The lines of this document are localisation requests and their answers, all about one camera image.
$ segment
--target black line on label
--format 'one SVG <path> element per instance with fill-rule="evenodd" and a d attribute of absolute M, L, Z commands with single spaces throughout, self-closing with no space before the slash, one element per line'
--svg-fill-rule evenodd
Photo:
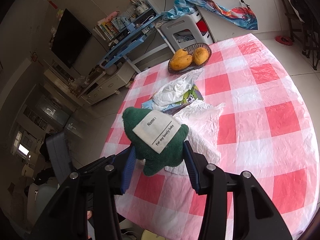
<path fill-rule="evenodd" d="M 171 123 L 172 123 L 172 121 L 170 121 L 170 122 L 168 123 L 168 125 L 163 129 L 163 131 L 159 134 L 159 136 L 155 139 L 155 141 L 160 137 L 160 135 L 164 132 L 165 129 L 167 129 L 167 127 L 168 127 L 169 124 L 171 124 Z"/>

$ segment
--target black tv screen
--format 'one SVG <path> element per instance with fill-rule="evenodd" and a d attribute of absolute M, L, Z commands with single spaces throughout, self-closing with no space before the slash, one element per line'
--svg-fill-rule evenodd
<path fill-rule="evenodd" d="M 71 68 L 90 37 L 91 33 L 87 28 L 65 9 L 51 50 L 68 68 Z"/>

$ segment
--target checkered tablecloth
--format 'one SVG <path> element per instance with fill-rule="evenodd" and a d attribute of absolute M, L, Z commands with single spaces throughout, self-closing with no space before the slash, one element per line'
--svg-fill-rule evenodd
<path fill-rule="evenodd" d="M 196 85 L 204 102 L 226 107 L 220 117 L 218 165 L 226 172 L 251 171 L 278 208 L 292 236 L 308 226 L 319 194 L 316 135 L 303 99 L 273 54 L 252 34 L 210 45 L 212 56 Z M 101 156 L 130 144 L 122 112 L 141 107 L 160 87 L 177 78 L 168 62 L 136 76 Z M 116 199 L 117 211 L 169 239 L 198 238 L 206 196 L 198 196 L 188 176 L 161 170 L 152 177 L 137 163 L 127 193 Z M 233 201 L 228 193 L 226 239 L 232 239 Z"/>

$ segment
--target white fabric label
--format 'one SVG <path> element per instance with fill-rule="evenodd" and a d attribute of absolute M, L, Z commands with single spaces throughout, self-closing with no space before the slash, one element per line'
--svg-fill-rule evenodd
<path fill-rule="evenodd" d="M 171 116 L 152 110 L 133 128 L 133 132 L 160 154 L 180 127 Z"/>

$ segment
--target yellow fruit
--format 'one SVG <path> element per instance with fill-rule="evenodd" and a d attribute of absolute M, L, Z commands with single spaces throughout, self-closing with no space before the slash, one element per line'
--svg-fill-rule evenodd
<path fill-rule="evenodd" d="M 183 57 L 178 57 L 175 59 L 172 59 L 170 61 L 170 68 L 172 70 L 182 70 L 186 67 L 189 67 L 192 63 L 192 55 L 186 55 Z"/>
<path fill-rule="evenodd" d="M 188 55 L 189 53 L 185 49 L 178 49 L 176 53 L 173 55 L 172 59 L 183 57 Z"/>
<path fill-rule="evenodd" d="M 196 48 L 193 52 L 193 61 L 197 66 L 204 63 L 209 58 L 209 52 L 205 48 Z"/>

